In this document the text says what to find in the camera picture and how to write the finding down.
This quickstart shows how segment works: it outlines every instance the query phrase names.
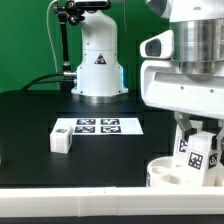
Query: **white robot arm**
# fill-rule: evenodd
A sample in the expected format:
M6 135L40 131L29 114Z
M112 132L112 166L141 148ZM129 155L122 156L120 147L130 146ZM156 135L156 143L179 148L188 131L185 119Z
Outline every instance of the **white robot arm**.
M123 68L117 61L117 25L102 12L110 7L108 0L70 0L62 13L60 8L57 10L58 16L66 14L61 26L65 21L82 26L83 60L77 68L77 85L72 89L75 99L107 103L128 92L123 85Z
M213 137L206 144L208 155L218 153L220 158L224 150L224 1L146 3L161 17L169 18L170 29L140 46L142 57L148 59L141 68L142 98L148 106L176 111L182 140L187 144L191 136L197 139L189 151L199 150L196 145L201 141L189 115L218 119L221 131L216 141Z

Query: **black table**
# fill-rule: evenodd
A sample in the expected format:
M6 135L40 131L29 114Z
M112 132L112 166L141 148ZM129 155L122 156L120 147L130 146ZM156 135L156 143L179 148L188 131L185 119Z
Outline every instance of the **black table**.
M50 152L57 118L137 117L144 135L78 136L68 154ZM205 119L207 129L216 121ZM59 91L0 94L0 188L141 187L149 161L172 155L173 112L146 107L138 92L111 104L75 101ZM0 219L37 223L223 223L223 216L134 216Z

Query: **white plastic housing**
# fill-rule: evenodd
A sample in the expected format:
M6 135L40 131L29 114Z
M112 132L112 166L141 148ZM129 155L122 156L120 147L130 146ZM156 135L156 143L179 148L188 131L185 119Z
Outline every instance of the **white plastic housing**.
M173 36L173 31L172 30L168 30L158 36L155 36L153 38L150 38L149 40L144 41L141 45L140 45L140 53L141 56L143 58L160 58L160 59L168 59L171 58L171 56L173 55L173 51L174 51L174 36ZM146 46L147 43L154 41L154 40L158 40L161 43L161 54L159 57L155 57L155 56L148 56L146 54Z
M141 67L141 95L148 106L224 119L223 74L222 61L216 62L213 75L201 78L181 74L178 62L146 60Z
M223 0L173 0L170 22L224 18Z
M223 171L217 187L0 189L0 217L223 214Z
M74 94L111 97L127 92L123 68L117 61L117 25L101 11L84 14L82 24L83 60L77 69Z

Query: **warning label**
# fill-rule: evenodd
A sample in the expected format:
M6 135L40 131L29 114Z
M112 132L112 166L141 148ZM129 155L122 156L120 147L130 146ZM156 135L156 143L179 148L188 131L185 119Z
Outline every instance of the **warning label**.
M96 59L94 64L98 64L98 65L105 65L106 64L106 61L105 61L102 53L98 56L98 58Z

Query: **white cube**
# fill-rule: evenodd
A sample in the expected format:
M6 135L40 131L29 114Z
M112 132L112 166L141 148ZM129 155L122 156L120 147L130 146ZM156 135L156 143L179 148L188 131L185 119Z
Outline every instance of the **white cube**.
M50 134L51 152L69 152L72 144L73 128L71 126L55 126Z
M193 128L197 129L197 133L202 131L202 121L195 121L191 120L191 125ZM177 125L176 127L176 136L175 136L175 144L174 144L174 150L173 150L173 157L174 157L174 165L176 166L184 166L187 156L187 141L182 139L182 131Z

